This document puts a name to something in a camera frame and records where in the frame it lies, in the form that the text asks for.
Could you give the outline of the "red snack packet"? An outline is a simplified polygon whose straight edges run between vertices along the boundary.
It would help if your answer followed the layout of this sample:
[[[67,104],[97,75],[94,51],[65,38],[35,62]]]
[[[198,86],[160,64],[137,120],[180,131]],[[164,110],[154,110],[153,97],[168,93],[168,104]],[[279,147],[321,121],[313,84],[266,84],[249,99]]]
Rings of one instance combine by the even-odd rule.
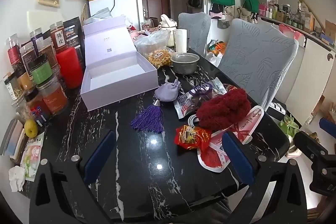
[[[183,125],[177,128],[174,143],[184,149],[205,150],[210,143],[211,131],[198,126]]]

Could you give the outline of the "orange label jar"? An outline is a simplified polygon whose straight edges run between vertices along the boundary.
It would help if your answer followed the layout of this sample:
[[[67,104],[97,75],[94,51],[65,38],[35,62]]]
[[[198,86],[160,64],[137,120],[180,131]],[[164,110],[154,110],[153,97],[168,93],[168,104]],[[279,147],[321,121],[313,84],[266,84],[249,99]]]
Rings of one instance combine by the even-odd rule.
[[[56,76],[51,76],[44,83],[37,86],[39,93],[50,112],[56,115],[68,105],[68,99]]]

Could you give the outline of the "dark red fluffy scrunchie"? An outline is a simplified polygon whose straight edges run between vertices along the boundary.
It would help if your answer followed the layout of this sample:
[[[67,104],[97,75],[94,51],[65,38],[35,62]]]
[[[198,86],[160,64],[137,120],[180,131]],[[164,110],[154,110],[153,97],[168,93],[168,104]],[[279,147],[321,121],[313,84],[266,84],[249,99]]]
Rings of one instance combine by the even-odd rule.
[[[196,112],[201,128],[218,131],[241,121],[251,110],[244,89],[232,89],[201,104]]]

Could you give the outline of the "silver purple snack bag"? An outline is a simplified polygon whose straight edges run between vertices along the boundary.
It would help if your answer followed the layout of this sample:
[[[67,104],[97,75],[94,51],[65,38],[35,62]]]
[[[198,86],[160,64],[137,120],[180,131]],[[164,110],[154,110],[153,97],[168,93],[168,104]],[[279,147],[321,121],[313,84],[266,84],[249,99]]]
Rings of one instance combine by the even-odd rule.
[[[216,77],[199,86],[196,86],[177,97],[174,101],[174,107],[177,112],[178,119],[183,119],[189,114],[200,108],[203,102],[209,101],[218,95],[226,94],[223,83]]]

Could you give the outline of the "lavender sachet with purple tassel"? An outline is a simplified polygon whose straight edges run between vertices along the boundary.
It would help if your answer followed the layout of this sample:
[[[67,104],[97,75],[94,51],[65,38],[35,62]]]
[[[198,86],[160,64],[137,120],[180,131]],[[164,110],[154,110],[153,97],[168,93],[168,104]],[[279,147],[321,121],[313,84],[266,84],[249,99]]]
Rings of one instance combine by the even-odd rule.
[[[163,111],[161,103],[173,102],[177,99],[181,83],[175,79],[172,83],[164,83],[154,92],[155,100],[142,110],[130,123],[137,131],[148,131],[160,134],[163,132]]]

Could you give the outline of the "far grey chair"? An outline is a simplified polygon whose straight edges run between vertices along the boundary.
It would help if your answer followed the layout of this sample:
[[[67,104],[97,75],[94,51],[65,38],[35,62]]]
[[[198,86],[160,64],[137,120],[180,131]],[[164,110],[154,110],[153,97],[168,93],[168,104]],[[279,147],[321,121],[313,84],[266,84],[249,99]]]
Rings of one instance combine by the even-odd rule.
[[[188,48],[202,57],[206,56],[210,25],[211,17],[204,12],[194,14],[182,12],[178,15],[178,28],[187,30]]]

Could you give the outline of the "black food pouch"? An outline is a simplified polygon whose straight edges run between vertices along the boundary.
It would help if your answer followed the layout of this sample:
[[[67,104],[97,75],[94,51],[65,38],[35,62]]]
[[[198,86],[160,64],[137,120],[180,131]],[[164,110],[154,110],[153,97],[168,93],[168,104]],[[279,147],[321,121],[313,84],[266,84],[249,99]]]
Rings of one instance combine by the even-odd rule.
[[[63,22],[67,46],[74,47],[81,67],[85,68],[84,32],[80,18],[76,17]]]

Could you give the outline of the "pink with-love pouch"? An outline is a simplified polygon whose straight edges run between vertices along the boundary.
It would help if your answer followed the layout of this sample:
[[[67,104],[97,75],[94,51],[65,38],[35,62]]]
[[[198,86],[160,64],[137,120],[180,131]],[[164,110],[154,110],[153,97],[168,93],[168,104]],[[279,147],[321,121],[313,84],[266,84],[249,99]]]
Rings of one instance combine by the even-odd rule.
[[[241,158],[240,145],[252,141],[252,133],[261,122],[264,110],[260,106],[253,107],[241,121],[229,128],[219,130],[210,137],[209,146],[201,151],[198,149],[200,165],[214,173],[221,173],[229,165],[230,155]]]

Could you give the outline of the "bag of waffle cookies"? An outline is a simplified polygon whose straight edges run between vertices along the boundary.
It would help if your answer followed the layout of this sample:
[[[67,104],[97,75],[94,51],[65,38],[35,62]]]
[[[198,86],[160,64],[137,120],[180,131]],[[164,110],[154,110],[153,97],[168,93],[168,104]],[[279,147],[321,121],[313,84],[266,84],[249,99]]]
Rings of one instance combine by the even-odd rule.
[[[155,50],[147,57],[148,61],[157,69],[164,66],[171,66],[171,53],[168,50]]]

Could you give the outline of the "red label spice jar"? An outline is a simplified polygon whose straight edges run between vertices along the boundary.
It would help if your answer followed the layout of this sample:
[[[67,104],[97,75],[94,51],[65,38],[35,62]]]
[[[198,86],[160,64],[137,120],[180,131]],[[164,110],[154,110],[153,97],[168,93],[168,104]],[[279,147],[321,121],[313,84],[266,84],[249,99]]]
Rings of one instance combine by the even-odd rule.
[[[19,43],[18,43],[18,35],[13,34],[9,38],[6,39],[7,55],[9,57],[11,66],[14,70],[23,68],[23,61],[21,58]]]

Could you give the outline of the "near grey chair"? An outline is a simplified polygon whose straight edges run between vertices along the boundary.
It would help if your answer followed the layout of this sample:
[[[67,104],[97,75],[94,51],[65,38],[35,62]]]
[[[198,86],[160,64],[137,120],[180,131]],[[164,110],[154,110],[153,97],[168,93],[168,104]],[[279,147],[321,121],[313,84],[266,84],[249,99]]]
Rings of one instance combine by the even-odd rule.
[[[218,69],[266,110],[296,57],[298,46],[297,40],[269,23],[234,19]]]

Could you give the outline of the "white refrigerator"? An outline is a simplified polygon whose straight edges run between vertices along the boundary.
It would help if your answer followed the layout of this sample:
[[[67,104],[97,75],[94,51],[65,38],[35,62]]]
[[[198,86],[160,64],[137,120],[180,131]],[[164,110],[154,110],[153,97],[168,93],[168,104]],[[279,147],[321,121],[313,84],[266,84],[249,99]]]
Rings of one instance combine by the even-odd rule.
[[[89,12],[93,16],[96,12],[108,8],[113,17],[125,16],[126,21],[136,30],[142,30],[144,22],[142,0],[93,0],[89,1]]]

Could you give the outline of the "green label jar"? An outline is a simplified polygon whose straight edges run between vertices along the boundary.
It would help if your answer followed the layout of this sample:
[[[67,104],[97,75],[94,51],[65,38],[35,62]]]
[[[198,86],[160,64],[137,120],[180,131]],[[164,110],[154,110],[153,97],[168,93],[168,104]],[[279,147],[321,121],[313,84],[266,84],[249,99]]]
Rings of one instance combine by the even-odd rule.
[[[53,75],[49,60],[45,53],[29,62],[29,69],[36,85],[40,85]]]

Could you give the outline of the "jar with Chinese label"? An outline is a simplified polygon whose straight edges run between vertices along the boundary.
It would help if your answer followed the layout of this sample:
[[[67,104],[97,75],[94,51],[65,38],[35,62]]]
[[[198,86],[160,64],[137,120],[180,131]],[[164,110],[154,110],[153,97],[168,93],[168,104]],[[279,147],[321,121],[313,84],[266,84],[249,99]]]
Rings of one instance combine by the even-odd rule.
[[[62,21],[50,25],[50,37],[54,45],[56,54],[67,49],[66,34]]]

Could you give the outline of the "metal bowl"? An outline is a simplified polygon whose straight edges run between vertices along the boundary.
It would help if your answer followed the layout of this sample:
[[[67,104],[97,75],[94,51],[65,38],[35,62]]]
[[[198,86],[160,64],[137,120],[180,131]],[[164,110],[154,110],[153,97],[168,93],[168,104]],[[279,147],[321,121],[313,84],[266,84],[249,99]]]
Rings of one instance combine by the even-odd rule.
[[[191,75],[197,70],[200,57],[194,53],[176,53],[171,56],[173,71],[180,75]]]

